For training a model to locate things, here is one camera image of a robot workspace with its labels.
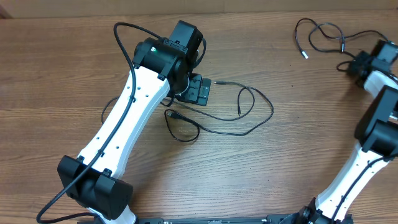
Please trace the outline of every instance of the wood surface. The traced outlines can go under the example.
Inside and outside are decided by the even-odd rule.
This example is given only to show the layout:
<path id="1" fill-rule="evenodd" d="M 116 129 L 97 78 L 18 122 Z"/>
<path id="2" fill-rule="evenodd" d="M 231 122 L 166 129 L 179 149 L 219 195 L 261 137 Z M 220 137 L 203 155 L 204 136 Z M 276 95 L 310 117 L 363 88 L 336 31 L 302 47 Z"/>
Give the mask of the wood surface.
<path id="1" fill-rule="evenodd" d="M 130 155 L 123 180 L 134 186 L 131 210 L 140 217 L 260 217 L 297 212 L 335 178 L 353 150 L 354 129 L 371 102 L 337 63 L 340 54 L 312 50 L 303 23 L 304 60 L 293 38 L 302 17 L 333 22 L 346 33 L 377 29 L 398 40 L 396 11 L 268 12 L 0 20 L 0 223 L 35 223 L 37 212 L 62 189 L 57 165 L 75 157 L 101 126 L 106 102 L 118 96 L 128 66 L 114 40 L 115 22 L 131 22 L 168 37 L 179 19 L 196 25 L 208 50 L 196 69 L 212 80 L 263 91 L 274 117 L 245 137 L 201 132 L 192 144 L 175 141 L 158 106 Z M 337 34 L 332 28 L 325 28 Z M 133 53 L 147 35 L 120 28 Z M 370 51 L 378 37 L 349 40 L 347 51 Z M 335 41 L 313 36 L 319 46 Z M 398 63 L 393 71 L 398 72 Z M 213 85 L 208 113 L 237 116 L 239 88 Z M 173 109 L 219 131 L 241 132 L 270 113 L 258 95 L 253 112 L 222 122 Z M 242 110 L 250 105 L 247 93 Z M 187 125 L 173 121 L 174 128 Z M 355 223 L 396 223 L 398 162 L 391 162 L 360 193 L 349 212 Z M 62 197 L 44 216 L 84 212 Z M 76 223 L 76 220 L 65 223 Z"/>
<path id="2" fill-rule="evenodd" d="M 218 12 L 376 10 L 398 0 L 0 0 L 13 18 L 120 16 Z"/>

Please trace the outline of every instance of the wooden table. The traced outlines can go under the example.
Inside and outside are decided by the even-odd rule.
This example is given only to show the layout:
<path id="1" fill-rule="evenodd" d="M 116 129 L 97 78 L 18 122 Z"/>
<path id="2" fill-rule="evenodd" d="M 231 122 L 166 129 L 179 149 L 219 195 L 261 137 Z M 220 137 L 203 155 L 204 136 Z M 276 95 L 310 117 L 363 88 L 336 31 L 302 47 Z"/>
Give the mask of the wooden table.
<path id="1" fill-rule="evenodd" d="M 168 37 L 179 19 L 196 25 L 208 50 L 198 73 L 262 90 L 274 117 L 245 137 L 202 132 L 193 144 L 175 141 L 158 106 L 130 155 L 123 180 L 134 186 L 131 210 L 140 217 L 259 217 L 292 213 L 322 192 L 351 154 L 354 129 L 371 102 L 337 63 L 345 55 L 310 48 L 312 25 L 299 27 L 310 58 L 295 47 L 301 17 L 338 24 L 346 34 L 377 29 L 398 41 L 397 11 L 272 12 L 184 16 L 119 16 L 0 20 L 0 223 L 35 223 L 37 212 L 62 189 L 57 165 L 75 157 L 101 126 L 106 102 L 120 94 L 128 71 L 114 40 L 115 22 Z M 337 34 L 332 28 L 325 28 Z M 130 54 L 147 35 L 120 28 Z M 378 37 L 347 42 L 370 51 Z M 335 41 L 314 35 L 319 46 Z M 397 73 L 398 63 L 394 66 Z M 213 85 L 203 111 L 237 116 L 239 88 Z M 243 110 L 251 103 L 243 96 Z M 242 131 L 270 113 L 257 97 L 252 114 L 221 122 L 176 110 L 206 127 Z M 375 176 L 350 208 L 356 223 L 395 223 L 398 162 Z M 63 197 L 45 215 L 84 212 Z"/>

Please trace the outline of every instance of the wall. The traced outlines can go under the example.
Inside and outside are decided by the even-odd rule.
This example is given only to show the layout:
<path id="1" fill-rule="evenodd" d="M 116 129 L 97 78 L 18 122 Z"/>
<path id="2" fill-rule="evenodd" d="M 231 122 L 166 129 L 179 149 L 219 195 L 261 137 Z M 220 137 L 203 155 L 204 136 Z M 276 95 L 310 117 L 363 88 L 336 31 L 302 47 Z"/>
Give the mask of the wall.
<path id="1" fill-rule="evenodd" d="M 5 17 L 30 18 L 396 9 L 398 0 L 0 0 L 0 6 Z"/>

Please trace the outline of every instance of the white cable connector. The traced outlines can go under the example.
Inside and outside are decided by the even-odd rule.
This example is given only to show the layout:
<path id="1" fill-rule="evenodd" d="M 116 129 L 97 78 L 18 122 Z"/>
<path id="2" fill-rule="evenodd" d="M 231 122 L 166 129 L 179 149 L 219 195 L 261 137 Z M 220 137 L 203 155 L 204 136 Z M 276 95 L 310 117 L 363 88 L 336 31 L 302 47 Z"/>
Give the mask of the white cable connector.
<path id="1" fill-rule="evenodd" d="M 305 59 L 308 59 L 308 55 L 305 53 L 305 51 L 301 51 L 301 55 L 303 55 L 303 57 L 305 58 Z"/>

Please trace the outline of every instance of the wooden tabletop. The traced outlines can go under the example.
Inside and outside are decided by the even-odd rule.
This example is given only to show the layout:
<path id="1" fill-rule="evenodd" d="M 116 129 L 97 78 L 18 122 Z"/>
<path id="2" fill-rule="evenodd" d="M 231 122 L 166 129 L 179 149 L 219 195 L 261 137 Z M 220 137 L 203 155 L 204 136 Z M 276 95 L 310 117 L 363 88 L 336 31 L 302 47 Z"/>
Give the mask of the wooden tabletop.
<path id="1" fill-rule="evenodd" d="M 131 210 L 140 217 L 164 218 L 260 217 L 300 210 L 326 189 L 348 159 L 355 126 L 372 100 L 336 71 L 348 56 L 312 50 L 309 23 L 298 30 L 310 57 L 302 58 L 293 38 L 302 17 L 333 22 L 346 35 L 377 29 L 398 41 L 397 11 L 0 20 L 0 223 L 35 223 L 37 212 L 62 189 L 57 174 L 62 156 L 75 157 L 101 127 L 103 106 L 120 94 L 127 78 L 128 66 L 112 32 L 121 21 L 165 37 L 180 19 L 194 24 L 208 43 L 196 71 L 212 80 L 256 87 L 275 106 L 273 118 L 247 136 L 202 131 L 192 144 L 171 137 L 165 108 L 158 106 L 123 177 L 134 186 Z M 119 33 L 131 55 L 148 37 L 128 28 Z M 320 34 L 313 39 L 319 46 L 338 48 Z M 349 40 L 346 49 L 369 52 L 377 39 Z M 398 72 L 398 63 L 393 71 Z M 213 85 L 208 106 L 196 108 L 235 117 L 238 91 Z M 242 132 L 269 116 L 268 105 L 256 97 L 253 112 L 235 122 L 174 109 L 208 128 Z M 250 103 L 245 93 L 243 111 Z M 349 210 L 355 223 L 396 223 L 397 171 L 394 161 L 368 183 Z M 64 196 L 44 218 L 84 211 Z"/>

